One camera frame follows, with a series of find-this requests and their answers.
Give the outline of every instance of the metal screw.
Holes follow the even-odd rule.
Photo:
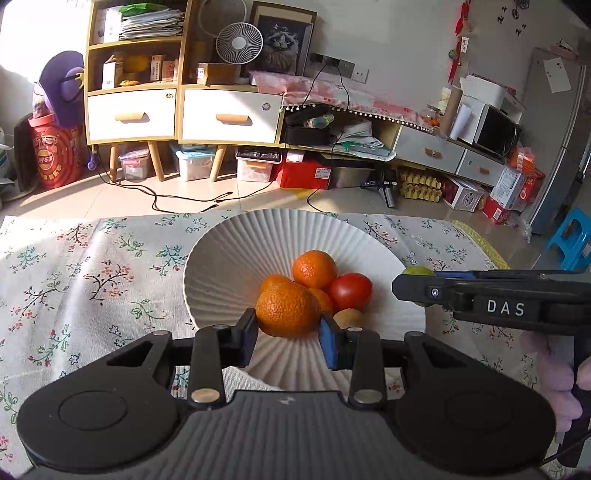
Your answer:
[[[213,403],[220,398],[220,392],[213,388],[199,388],[191,392],[191,400],[195,403]]]
[[[357,403],[372,405],[382,401],[383,396],[377,390],[358,390],[353,395],[353,398]]]

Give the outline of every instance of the white bowl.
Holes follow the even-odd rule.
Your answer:
[[[364,231],[322,213],[269,209],[241,213],[211,228],[187,259],[183,290],[197,328],[234,325],[254,307],[261,281],[270,274],[291,278],[291,264],[308,250],[335,260],[339,274],[359,272],[374,284],[366,309],[367,328],[401,340],[425,329],[425,310],[392,294],[404,266]],[[350,372],[328,370],[315,334],[283,339],[259,331],[250,365],[252,377],[283,390],[349,390]]]

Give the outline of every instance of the blue stool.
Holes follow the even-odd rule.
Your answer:
[[[572,209],[548,242],[546,250],[556,245],[564,254],[560,267],[562,270],[585,271],[591,264],[591,255],[585,257],[583,251],[591,242],[591,219],[580,209]]]

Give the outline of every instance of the green package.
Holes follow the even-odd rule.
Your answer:
[[[148,12],[156,12],[158,10],[166,10],[165,5],[158,4],[133,4],[125,5],[119,9],[122,17],[133,17],[134,15],[146,14]]]

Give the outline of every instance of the framed picture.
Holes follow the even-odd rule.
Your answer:
[[[251,23],[262,33],[263,47],[251,68],[303,75],[316,12],[254,1]]]

